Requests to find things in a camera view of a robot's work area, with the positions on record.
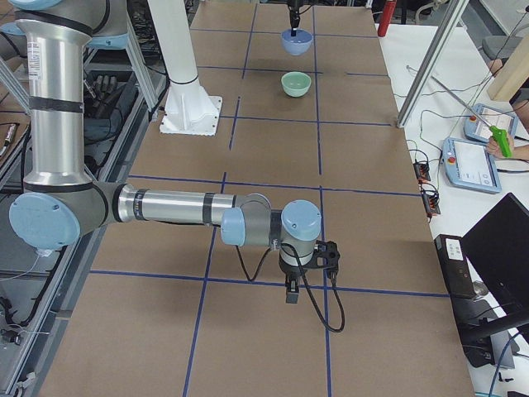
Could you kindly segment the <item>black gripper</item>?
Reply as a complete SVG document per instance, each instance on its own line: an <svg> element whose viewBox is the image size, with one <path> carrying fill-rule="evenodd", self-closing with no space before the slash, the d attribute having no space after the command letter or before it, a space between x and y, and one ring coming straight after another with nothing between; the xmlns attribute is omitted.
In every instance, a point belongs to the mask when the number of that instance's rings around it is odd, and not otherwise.
<svg viewBox="0 0 529 397"><path fill-rule="evenodd" d="M287 6L291 27L290 36L295 37L299 27L299 10L303 6L303 0L287 0Z"/></svg>
<svg viewBox="0 0 529 397"><path fill-rule="evenodd" d="M307 273L307 270L304 268L299 269L298 265L290 265L282 256L279 258L279 268L285 274L285 302L287 304L296 304L299 297L298 282L302 275Z"/></svg>

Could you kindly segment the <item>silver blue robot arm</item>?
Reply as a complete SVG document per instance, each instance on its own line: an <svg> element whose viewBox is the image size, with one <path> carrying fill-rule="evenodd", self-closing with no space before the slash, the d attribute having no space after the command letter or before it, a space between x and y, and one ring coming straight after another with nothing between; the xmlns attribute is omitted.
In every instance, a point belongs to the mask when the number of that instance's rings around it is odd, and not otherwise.
<svg viewBox="0 0 529 397"><path fill-rule="evenodd" d="M227 245L279 252L287 301L298 299L318 266L321 214L306 200L281 210L259 194L236 196L137 189L96 181L84 169L83 50L126 34L123 1L18 1L26 35L32 169L11 205L13 231L27 244L58 249L113 222L156 221L218 227Z"/></svg>

